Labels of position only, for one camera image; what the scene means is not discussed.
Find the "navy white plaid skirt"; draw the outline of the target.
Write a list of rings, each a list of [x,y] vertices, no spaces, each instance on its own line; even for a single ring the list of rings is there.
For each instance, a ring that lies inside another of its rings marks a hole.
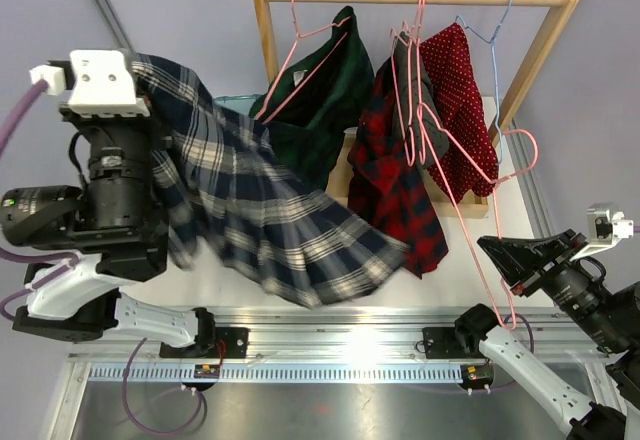
[[[151,159],[176,266],[189,269],[205,241],[225,267],[306,308],[370,295],[403,266],[404,243],[304,184],[267,129],[217,104],[194,70],[142,53],[131,68],[171,137]]]

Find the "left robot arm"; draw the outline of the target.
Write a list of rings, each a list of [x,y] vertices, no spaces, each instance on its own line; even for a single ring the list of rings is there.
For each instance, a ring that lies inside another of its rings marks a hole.
[[[136,301],[124,288],[164,273],[169,222],[155,198],[152,153],[170,139],[148,110],[83,117],[61,106],[90,145],[79,186],[15,188],[1,202],[1,231],[15,247],[42,256],[29,261],[25,305],[14,330],[63,342],[87,342],[112,330],[161,342],[178,358],[205,357],[217,343],[215,320],[204,308],[176,311]]]

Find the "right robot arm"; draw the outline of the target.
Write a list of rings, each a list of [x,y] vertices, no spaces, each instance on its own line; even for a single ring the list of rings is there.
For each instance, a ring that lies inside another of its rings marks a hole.
[[[573,360],[602,361],[626,407],[590,399],[562,380],[505,326],[491,308],[477,304],[454,324],[454,344],[466,356],[481,355],[499,366],[549,415],[568,439],[636,439],[639,436],[639,286],[616,293],[605,286],[606,269],[595,254],[621,240],[587,239],[567,230],[542,239],[483,236],[487,254],[512,293],[542,292],[591,341],[580,351],[570,344],[555,350]]]

